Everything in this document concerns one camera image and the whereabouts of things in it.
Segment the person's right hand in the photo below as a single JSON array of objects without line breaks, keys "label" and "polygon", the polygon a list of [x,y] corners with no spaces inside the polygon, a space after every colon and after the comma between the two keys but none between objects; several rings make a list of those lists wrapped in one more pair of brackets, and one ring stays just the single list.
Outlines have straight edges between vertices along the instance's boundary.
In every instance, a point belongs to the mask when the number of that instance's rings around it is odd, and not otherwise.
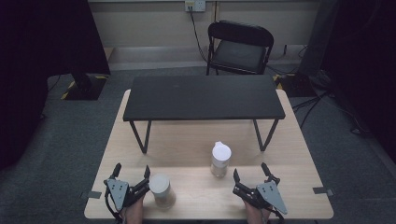
[{"label": "person's right hand", "polygon": [[247,224],[268,224],[270,212],[265,209],[258,209],[251,204],[244,202],[247,214]]}]

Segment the black stand base yellow stripes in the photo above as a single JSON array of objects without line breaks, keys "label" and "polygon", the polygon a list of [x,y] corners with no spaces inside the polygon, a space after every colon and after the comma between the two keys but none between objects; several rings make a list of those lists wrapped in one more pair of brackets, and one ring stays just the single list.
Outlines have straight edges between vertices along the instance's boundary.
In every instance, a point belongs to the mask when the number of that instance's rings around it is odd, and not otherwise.
[{"label": "black stand base yellow stripes", "polygon": [[61,99],[95,101],[99,98],[107,79],[108,76],[85,75],[82,79],[73,80]]}]

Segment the black desktop shelf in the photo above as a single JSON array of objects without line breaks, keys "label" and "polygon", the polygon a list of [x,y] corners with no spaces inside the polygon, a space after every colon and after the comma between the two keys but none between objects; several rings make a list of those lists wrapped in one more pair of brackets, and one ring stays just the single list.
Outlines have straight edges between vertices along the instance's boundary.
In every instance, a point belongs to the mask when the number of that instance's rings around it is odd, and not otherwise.
[{"label": "black desktop shelf", "polygon": [[271,77],[170,76],[136,77],[130,89],[122,119],[129,122],[135,136],[138,121],[251,119],[260,135],[258,121],[270,119],[272,127],[264,151],[278,122],[286,117]]}]

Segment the clear jar white flip lid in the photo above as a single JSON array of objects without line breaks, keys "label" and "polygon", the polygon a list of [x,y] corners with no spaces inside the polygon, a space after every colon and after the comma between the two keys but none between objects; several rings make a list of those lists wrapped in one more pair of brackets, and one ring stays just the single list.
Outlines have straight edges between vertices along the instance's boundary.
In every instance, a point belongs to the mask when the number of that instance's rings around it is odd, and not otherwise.
[{"label": "clear jar white flip lid", "polygon": [[212,148],[211,173],[216,177],[224,177],[227,174],[230,158],[232,156],[231,149],[218,141]]}]

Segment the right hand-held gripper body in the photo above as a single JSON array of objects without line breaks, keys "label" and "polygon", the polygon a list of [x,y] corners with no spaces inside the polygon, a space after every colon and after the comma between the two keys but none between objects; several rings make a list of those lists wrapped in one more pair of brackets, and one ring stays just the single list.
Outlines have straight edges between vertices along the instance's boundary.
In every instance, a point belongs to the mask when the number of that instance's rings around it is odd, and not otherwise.
[{"label": "right hand-held gripper body", "polygon": [[275,212],[286,215],[288,210],[274,181],[261,183],[251,189],[236,183],[233,194],[257,209],[274,208]]}]

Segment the black folding chair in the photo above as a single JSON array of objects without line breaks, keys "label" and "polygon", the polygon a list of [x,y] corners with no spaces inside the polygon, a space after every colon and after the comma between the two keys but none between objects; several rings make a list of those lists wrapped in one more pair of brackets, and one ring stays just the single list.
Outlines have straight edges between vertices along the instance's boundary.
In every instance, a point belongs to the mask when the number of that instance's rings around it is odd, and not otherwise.
[{"label": "black folding chair", "polygon": [[207,29],[206,74],[213,68],[240,75],[262,75],[274,45],[273,35],[258,25],[215,21]]}]

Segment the white wall socket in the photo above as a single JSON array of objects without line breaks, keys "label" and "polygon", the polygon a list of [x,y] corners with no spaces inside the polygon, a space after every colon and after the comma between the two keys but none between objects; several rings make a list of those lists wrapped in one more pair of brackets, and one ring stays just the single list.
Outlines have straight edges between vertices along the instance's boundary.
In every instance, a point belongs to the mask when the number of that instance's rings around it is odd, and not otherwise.
[{"label": "white wall socket", "polygon": [[205,12],[206,0],[185,0],[185,10],[187,12]]}]

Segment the brown powder jar white lid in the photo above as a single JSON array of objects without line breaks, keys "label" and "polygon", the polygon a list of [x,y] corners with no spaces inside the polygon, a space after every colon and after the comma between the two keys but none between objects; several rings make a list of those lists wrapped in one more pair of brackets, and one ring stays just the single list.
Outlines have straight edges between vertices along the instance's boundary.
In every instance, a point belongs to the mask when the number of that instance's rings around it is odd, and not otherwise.
[{"label": "brown powder jar white lid", "polygon": [[149,188],[154,196],[155,203],[161,209],[171,208],[177,199],[170,178],[165,174],[156,174],[150,178]]}]

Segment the dark curtain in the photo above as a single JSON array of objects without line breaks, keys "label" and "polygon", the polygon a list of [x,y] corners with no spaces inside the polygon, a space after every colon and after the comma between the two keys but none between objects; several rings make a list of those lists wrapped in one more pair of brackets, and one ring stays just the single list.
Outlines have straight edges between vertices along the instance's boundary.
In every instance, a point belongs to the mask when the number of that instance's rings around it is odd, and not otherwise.
[{"label": "dark curtain", "polygon": [[396,0],[318,0],[298,73],[323,69],[396,164]]},{"label": "dark curtain", "polygon": [[15,164],[35,132],[48,78],[109,73],[88,0],[0,0],[0,171]]}]

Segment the black floor box yellow tape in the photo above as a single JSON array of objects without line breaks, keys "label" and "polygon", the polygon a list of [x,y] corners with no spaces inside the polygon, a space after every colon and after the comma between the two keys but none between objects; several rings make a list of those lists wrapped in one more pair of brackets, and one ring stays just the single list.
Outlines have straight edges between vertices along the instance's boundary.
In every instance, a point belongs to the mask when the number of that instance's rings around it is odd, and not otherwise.
[{"label": "black floor box yellow tape", "polygon": [[283,90],[289,97],[314,97],[317,95],[307,76],[299,74],[275,75],[273,80],[276,87]]}]

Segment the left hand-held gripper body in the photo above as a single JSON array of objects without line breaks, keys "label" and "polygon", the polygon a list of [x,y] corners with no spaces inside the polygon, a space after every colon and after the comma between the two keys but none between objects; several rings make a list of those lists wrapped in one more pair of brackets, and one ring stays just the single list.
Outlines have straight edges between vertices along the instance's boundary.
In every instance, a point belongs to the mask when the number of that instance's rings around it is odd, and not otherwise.
[{"label": "left hand-held gripper body", "polygon": [[129,186],[128,182],[111,178],[105,180],[104,183],[106,192],[111,196],[118,211],[136,203],[149,191],[149,180],[147,178],[132,187]]}]

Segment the grey tape piece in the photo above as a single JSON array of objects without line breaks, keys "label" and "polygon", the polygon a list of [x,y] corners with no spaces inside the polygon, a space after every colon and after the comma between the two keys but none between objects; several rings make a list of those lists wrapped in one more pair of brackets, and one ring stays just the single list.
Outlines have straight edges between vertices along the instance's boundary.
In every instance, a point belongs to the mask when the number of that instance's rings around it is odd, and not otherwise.
[{"label": "grey tape piece", "polygon": [[332,189],[327,189],[325,187],[315,187],[313,188],[315,194],[326,194],[327,196],[333,196],[334,192]]},{"label": "grey tape piece", "polygon": [[94,198],[94,199],[100,199],[102,195],[102,192],[100,191],[83,191],[80,193],[79,198],[80,199],[90,199],[90,198]]}]

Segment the person's left hand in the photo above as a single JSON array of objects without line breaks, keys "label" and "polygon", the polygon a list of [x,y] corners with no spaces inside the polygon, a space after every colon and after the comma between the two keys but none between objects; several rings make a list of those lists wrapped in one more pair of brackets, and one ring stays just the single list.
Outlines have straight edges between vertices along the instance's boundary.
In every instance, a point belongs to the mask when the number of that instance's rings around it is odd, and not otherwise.
[{"label": "person's left hand", "polygon": [[144,198],[140,198],[123,212],[124,224],[143,224]]}]

